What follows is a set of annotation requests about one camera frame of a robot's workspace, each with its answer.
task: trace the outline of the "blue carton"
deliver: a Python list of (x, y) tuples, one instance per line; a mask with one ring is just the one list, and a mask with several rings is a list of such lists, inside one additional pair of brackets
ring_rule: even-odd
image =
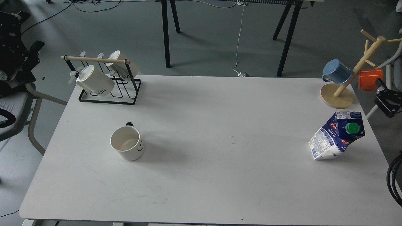
[(365, 135), (361, 112), (335, 112), (308, 142), (314, 160), (341, 155), (348, 145)]

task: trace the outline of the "smiley face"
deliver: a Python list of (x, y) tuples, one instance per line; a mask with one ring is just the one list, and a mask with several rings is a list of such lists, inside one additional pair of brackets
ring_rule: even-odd
[(142, 149), (144, 148), (144, 145), (142, 145), (142, 141), (141, 141), (141, 143), (139, 144), (139, 147), (140, 147), (141, 149), (140, 149), (140, 150), (137, 149), (137, 151), (142, 151)]

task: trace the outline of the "black table leg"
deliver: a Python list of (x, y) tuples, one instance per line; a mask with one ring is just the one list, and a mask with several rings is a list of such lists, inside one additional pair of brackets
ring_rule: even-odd
[(290, 20), (289, 30), (287, 32), (286, 41), (285, 41), (285, 46), (283, 47), (283, 51), (282, 51), (281, 61), (279, 62), (279, 67), (278, 67), (278, 72), (277, 72), (278, 77), (282, 76), (283, 67), (285, 66), (287, 52), (289, 51), (290, 43), (292, 42), (293, 32), (295, 30), (295, 26), (296, 26), (297, 18), (299, 16), (300, 8), (301, 8), (301, 6), (295, 6), (295, 9), (293, 10), (292, 20)]
[(282, 13), (281, 19), (279, 20), (278, 26), (275, 30), (274, 36), (272, 37), (272, 40), (276, 40), (276, 38), (279, 35), (279, 32), (281, 31), (282, 25), (285, 22), (286, 16), (289, 13), (291, 5), (286, 5), (285, 10)]
[(178, 24), (177, 11), (176, 11), (176, 3), (174, 2), (174, 0), (170, 0), (170, 6), (172, 7), (172, 14), (173, 14), (174, 26), (176, 27), (176, 32), (180, 33), (180, 26)]
[(163, 41), (165, 44), (166, 67), (171, 68), (169, 52), (169, 30), (168, 30), (168, 7), (166, 0), (162, 0), (162, 22), (163, 22)]

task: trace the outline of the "desk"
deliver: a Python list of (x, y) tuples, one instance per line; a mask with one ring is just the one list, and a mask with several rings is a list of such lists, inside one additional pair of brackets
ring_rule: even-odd
[[(336, 111), (321, 79), (137, 76), (134, 106), (81, 103), (76, 87), (19, 214), (26, 219), (273, 225), (398, 225), (388, 164), (366, 136), (335, 160), (308, 140)], [(346, 111), (362, 111), (355, 98)], [(145, 153), (109, 144), (126, 122)]]

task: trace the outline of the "white mug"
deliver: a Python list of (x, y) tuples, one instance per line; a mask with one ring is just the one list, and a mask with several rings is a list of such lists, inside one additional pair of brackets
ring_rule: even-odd
[(113, 132), (110, 145), (127, 161), (134, 161), (144, 153), (141, 134), (131, 122)]
[[(126, 55), (124, 55), (120, 50), (114, 51), (108, 59), (111, 60), (125, 60), (127, 58)], [(133, 74), (133, 78), (138, 74), (139, 72), (139, 66), (133, 62), (129, 64), (131, 73)], [(120, 77), (124, 79), (125, 81), (129, 82), (131, 81), (130, 75), (128, 73), (127, 67), (125, 64), (116, 64), (116, 63), (106, 63), (106, 68), (109, 70), (115, 70), (119, 73)]]
[(115, 82), (93, 65), (86, 66), (80, 72), (76, 84), (100, 97), (108, 95), (115, 87)]

